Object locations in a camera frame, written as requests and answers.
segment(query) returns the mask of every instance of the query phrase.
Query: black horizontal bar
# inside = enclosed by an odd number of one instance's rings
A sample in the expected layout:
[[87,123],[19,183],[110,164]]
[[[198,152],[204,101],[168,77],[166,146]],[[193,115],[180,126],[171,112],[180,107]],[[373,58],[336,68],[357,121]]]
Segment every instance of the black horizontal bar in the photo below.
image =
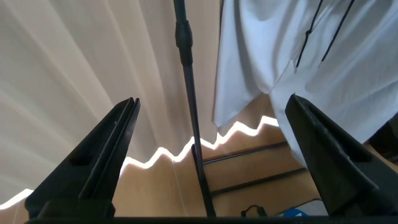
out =
[[244,156],[244,155],[248,155],[248,154],[255,153],[255,152],[260,152],[260,151],[263,151],[263,150],[266,150],[266,149],[275,149],[275,148],[282,147],[282,146],[288,146],[287,142],[284,141],[284,142],[280,142],[280,143],[276,143],[276,144],[271,144],[271,145],[268,145],[268,146],[261,146],[261,147],[255,148],[255,149],[250,149],[250,150],[247,150],[247,151],[238,152],[238,153],[235,153],[235,154],[230,154],[230,155],[223,156],[223,157],[217,157],[215,159],[204,159],[203,160],[203,165],[211,164],[211,163],[214,163],[214,162],[223,161],[225,159],[235,158],[235,157],[238,157],[238,156]]
[[210,192],[210,195],[212,197],[215,197],[217,195],[220,195],[220,194],[223,194],[223,193],[226,193],[226,192],[231,192],[231,191],[234,191],[234,190],[243,189],[245,187],[251,187],[253,185],[263,184],[263,183],[270,182],[270,181],[273,181],[273,180],[279,180],[279,179],[283,179],[283,178],[286,178],[286,177],[290,177],[291,175],[299,174],[299,173],[304,172],[306,170],[307,170],[306,168],[299,168],[297,170],[284,172],[283,174],[277,174],[277,175],[273,175],[273,176],[270,176],[270,177],[266,177],[266,178],[253,180],[253,181],[250,181],[250,182],[246,182],[246,183],[242,183],[242,184],[226,187],[226,188],[223,188],[223,189],[214,190],[214,191]]

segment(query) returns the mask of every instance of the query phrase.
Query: black cord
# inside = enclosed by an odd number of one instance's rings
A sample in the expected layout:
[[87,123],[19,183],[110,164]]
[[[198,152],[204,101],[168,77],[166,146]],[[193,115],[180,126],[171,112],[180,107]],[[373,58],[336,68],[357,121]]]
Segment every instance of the black cord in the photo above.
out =
[[338,24],[337,30],[336,30],[336,32],[335,32],[335,35],[333,36],[333,39],[331,40],[331,42],[330,42],[330,44],[329,44],[329,47],[328,47],[328,50],[327,50],[326,53],[324,54],[321,63],[324,61],[324,59],[325,59],[326,56],[328,55],[329,50],[330,50],[331,46],[333,45],[333,43],[334,43],[334,41],[335,41],[335,39],[336,39],[336,37],[337,37],[338,32],[340,31],[341,25],[343,25],[343,22],[344,22],[344,20],[346,19],[347,14],[348,14],[349,10],[351,9],[351,6],[353,5],[354,2],[355,2],[355,0],[351,0],[351,2],[349,3],[349,6],[348,6],[346,12],[344,13],[343,18],[341,18],[340,24]]
[[242,217],[246,217],[246,213],[252,208],[257,208],[257,214],[259,214],[260,217],[266,217],[267,216],[267,213],[264,210],[264,208],[261,207],[261,206],[258,206],[258,205],[250,205],[248,209],[246,209],[245,211],[241,212],[241,216]]
[[305,46],[306,46],[306,44],[307,44],[308,37],[309,37],[310,34],[312,33],[312,27],[313,27],[313,24],[315,23],[315,19],[317,18],[317,15],[318,15],[319,9],[321,8],[322,2],[323,2],[323,0],[320,0],[320,2],[319,2],[319,4],[318,4],[317,11],[315,11],[315,14],[313,15],[312,22],[311,22],[311,26],[310,26],[309,30],[307,30],[307,31],[305,32],[305,40],[304,40],[303,47],[301,48],[300,55],[298,56],[298,59],[297,59],[296,68],[297,68],[297,67],[299,66],[299,64],[300,64],[301,56],[303,55],[304,48],[305,48]]

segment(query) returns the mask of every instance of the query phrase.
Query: black metal pole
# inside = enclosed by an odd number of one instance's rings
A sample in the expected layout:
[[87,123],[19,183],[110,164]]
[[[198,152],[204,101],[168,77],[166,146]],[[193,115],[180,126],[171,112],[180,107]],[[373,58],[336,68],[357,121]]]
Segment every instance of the black metal pole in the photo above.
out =
[[213,202],[210,196],[210,190],[207,184],[205,171],[203,168],[203,157],[201,154],[200,132],[198,122],[197,100],[195,96],[195,83],[193,81],[192,68],[192,32],[187,21],[185,12],[185,1],[174,0],[175,10],[175,42],[180,51],[181,64],[183,66],[185,88],[187,89],[188,105],[191,116],[191,123],[193,129],[193,138],[195,143],[193,145],[193,158],[197,168],[198,179],[203,196],[203,202],[206,207],[208,217],[215,217]]

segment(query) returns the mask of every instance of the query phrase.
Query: beige curtain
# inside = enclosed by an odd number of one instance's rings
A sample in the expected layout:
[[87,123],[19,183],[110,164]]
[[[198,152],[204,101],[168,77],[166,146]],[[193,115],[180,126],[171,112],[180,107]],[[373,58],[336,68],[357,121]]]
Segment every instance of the beige curtain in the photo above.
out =
[[[200,131],[212,122],[219,1],[186,1]],[[43,179],[121,100],[141,99],[128,156],[192,136],[172,1],[2,0],[0,204]]]

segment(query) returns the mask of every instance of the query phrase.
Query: fabric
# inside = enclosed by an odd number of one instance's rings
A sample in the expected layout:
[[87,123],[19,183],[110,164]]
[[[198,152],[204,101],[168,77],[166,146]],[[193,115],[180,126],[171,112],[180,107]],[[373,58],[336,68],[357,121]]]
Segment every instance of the fabric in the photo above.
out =
[[224,125],[260,91],[267,93],[304,164],[284,113],[295,93],[358,141],[371,137],[398,111],[398,1],[355,1],[321,64],[349,2],[323,2],[295,71],[319,1],[225,1],[215,123]]
[[[186,1],[201,137],[213,124],[219,1]],[[0,1],[0,204],[41,181],[118,102],[141,99],[128,156],[192,137],[172,1]]]

